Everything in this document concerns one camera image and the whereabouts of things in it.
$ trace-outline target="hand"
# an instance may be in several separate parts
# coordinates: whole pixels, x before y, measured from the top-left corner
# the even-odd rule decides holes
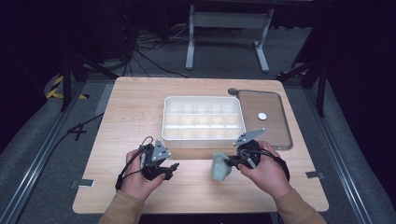
[[[137,150],[133,150],[126,155],[126,162],[128,162],[132,156],[137,152]],[[132,164],[125,171],[125,175],[128,175],[132,172],[140,170],[140,160],[141,155],[137,156]],[[154,191],[158,186],[161,185],[165,175],[158,175],[153,180],[148,181],[145,177],[143,177],[142,173],[137,172],[133,175],[127,176],[122,183],[121,189],[123,192],[139,199],[144,202],[150,195],[152,191]]]
[[[259,145],[260,148],[266,149],[275,156],[280,157],[269,143],[259,141]],[[292,190],[282,168],[270,157],[261,155],[260,162],[255,169],[250,169],[243,164],[239,164],[238,168],[242,175],[247,176],[257,187],[270,194],[273,198],[283,196]]]

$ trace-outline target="dark background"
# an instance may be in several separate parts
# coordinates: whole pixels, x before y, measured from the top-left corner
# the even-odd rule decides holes
[[[374,0],[334,1],[332,6],[337,8],[282,7],[276,10],[272,25],[315,26],[296,60],[328,60],[328,79],[346,121],[395,204],[394,7]],[[186,22],[186,15],[177,12],[188,12],[189,7],[143,9],[113,1],[8,0],[0,8],[2,151],[46,103],[44,87],[60,71],[66,55],[78,52],[97,63],[122,60],[131,53],[138,28],[166,36],[169,27]]]

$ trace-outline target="white plastic tray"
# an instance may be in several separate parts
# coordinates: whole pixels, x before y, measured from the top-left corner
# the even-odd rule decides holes
[[[245,131],[235,97],[171,96],[163,109],[163,141],[168,148],[232,148]]]

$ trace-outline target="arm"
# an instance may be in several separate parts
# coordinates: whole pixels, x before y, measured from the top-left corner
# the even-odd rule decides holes
[[[128,162],[137,150],[129,152],[126,156]],[[140,157],[128,167],[125,175],[140,170]],[[164,175],[159,175],[151,181],[147,181],[140,172],[128,175],[121,186],[121,189],[114,196],[110,206],[99,220],[100,224],[107,223],[131,223],[139,222],[143,212],[145,200],[150,193],[158,188],[163,182]]]
[[[259,144],[260,148],[280,157],[269,143],[259,142]],[[323,217],[292,188],[282,168],[272,158],[261,155],[260,163],[255,169],[249,169],[243,164],[239,164],[238,168],[257,187],[274,198],[278,213],[285,223],[326,223]]]

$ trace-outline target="table leg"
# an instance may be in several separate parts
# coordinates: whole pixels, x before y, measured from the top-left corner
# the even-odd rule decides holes
[[[264,45],[265,37],[267,37],[268,29],[270,27],[273,14],[274,14],[274,10],[269,9],[267,13],[267,18],[265,19],[264,25],[262,27],[262,38],[260,39],[260,41],[254,42],[254,47],[256,49],[257,57],[259,58],[260,66],[262,67],[262,71],[264,73],[269,72],[269,67],[267,60],[265,59],[264,52],[262,50],[262,46]]]

